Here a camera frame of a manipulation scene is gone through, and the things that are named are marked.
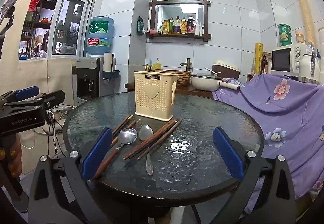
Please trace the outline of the person's left hand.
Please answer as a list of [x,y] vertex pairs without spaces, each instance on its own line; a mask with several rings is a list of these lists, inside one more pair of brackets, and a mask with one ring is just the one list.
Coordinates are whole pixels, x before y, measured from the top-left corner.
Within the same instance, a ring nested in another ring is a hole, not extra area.
[[10,151],[1,147],[1,160],[8,158],[8,168],[13,178],[17,178],[22,173],[22,148],[19,134],[15,135],[15,143],[11,146]]

